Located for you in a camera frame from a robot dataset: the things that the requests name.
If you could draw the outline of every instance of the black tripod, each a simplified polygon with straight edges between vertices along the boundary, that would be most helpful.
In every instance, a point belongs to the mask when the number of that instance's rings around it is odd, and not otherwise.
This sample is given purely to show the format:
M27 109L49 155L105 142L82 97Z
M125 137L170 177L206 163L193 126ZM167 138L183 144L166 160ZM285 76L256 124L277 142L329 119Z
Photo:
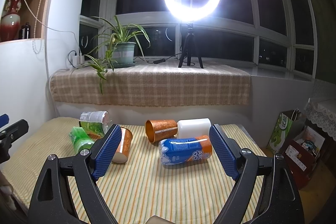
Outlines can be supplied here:
M190 0L190 8L193 7L193 0ZM198 57L198 62L199 66L203 69L203 63L202 63L202 58L200 56L200 52L198 51L198 46L195 42L195 36L194 36L194 25L193 23L187 24L188 26L188 34L184 40L184 45L182 49L182 53L180 56L180 63L178 65L179 68L182 67L183 60L185 58L185 55L187 55L187 66L190 66L191 63L191 47L192 47L192 42L194 42L195 45L195 51L196 55Z
M188 24L188 34L187 34L187 36L184 40L182 54L181 54L181 57L180 57L180 63L178 65L179 68L182 67L182 63L183 63L183 60L185 58L185 55L187 55L187 66L190 66L190 63L191 63L191 47L192 47L193 42L194 42L195 52L196 52L196 55L198 57L199 66L201 67L201 69L203 69L203 62L202 62L202 58L200 56L200 52L198 51L198 45L195 42L194 27L193 27L192 23Z

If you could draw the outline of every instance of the metal screw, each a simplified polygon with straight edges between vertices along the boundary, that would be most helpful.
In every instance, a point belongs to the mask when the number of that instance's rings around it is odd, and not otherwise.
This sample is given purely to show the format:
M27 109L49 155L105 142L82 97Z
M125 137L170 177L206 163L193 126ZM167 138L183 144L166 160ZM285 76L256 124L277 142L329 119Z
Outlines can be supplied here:
M56 159L56 155L55 154L51 154L48 156L48 160L54 160Z
M86 156L88 153L90 153L90 151L89 151L88 149L83 149L83 150L81 151L81 155L82 155L82 156Z
M247 149L247 148L243 148L243 149L241 150L241 152L242 152L244 155L249 155L249 154L252 153L251 150L250 150L250 149Z
M284 159L283 155L281 155L281 154L276 154L275 157L276 157L278 160L283 160L283 159Z

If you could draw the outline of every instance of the blue gripper pad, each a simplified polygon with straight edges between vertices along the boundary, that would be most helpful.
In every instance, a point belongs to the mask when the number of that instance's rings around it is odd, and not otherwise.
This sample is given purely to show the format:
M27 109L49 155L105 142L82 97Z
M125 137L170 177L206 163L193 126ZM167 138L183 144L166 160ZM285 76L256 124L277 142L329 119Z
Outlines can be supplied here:
M112 158L121 141L121 128L116 126L111 133L110 137L105 141L103 147L100 149L96 160L95 169L92 173L92 178L96 181L106 174L107 169L110 166Z
M0 128L4 127L9 123L9 117L7 114L3 114L0 116Z
M237 168L236 157L214 125L210 127L209 137L226 175L232 177L233 180L237 180L240 174Z

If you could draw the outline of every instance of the ring light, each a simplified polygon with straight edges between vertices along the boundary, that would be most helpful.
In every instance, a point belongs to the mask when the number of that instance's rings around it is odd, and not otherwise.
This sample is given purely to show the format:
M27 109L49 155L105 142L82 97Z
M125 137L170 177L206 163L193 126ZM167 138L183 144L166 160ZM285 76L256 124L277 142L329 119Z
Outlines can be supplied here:
M201 8L186 7L175 2L175 0L165 0L165 3L173 16L182 21L192 22L211 14L216 9L219 0L209 0L208 3Z

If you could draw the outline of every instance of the green plastic bottle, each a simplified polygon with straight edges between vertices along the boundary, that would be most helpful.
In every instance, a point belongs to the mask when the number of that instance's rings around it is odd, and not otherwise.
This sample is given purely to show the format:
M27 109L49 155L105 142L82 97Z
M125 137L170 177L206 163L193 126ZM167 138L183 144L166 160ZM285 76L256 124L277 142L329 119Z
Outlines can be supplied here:
M83 149L90 149L95 143L81 127L73 127L69 137L76 153Z

